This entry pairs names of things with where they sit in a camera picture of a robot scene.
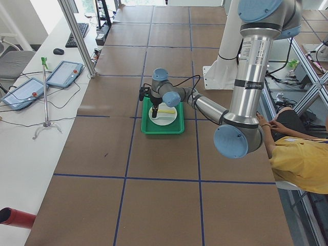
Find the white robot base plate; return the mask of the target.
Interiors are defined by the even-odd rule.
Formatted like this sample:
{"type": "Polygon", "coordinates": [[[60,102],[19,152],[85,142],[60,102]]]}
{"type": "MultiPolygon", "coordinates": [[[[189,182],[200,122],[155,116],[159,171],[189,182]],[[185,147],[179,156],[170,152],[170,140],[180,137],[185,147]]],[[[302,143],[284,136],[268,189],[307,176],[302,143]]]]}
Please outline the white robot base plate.
{"type": "Polygon", "coordinates": [[[233,90],[236,68],[228,66],[203,66],[204,87],[206,90],[233,90]]]}

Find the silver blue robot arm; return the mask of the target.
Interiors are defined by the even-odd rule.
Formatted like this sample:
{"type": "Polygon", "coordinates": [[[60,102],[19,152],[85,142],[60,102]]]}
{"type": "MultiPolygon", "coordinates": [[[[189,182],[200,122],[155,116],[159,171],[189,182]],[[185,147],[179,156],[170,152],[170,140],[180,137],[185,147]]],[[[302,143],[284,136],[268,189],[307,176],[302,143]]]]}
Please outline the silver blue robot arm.
{"type": "Polygon", "coordinates": [[[168,80],[165,69],[155,69],[148,97],[156,114],[160,103],[175,107],[188,103],[218,124],[214,145],[225,157],[242,158],[257,150],[264,132],[256,118],[272,43],[296,36],[301,28],[301,1],[232,1],[217,59],[204,67],[207,89],[232,89],[228,109],[193,88],[180,88],[168,80]]]}

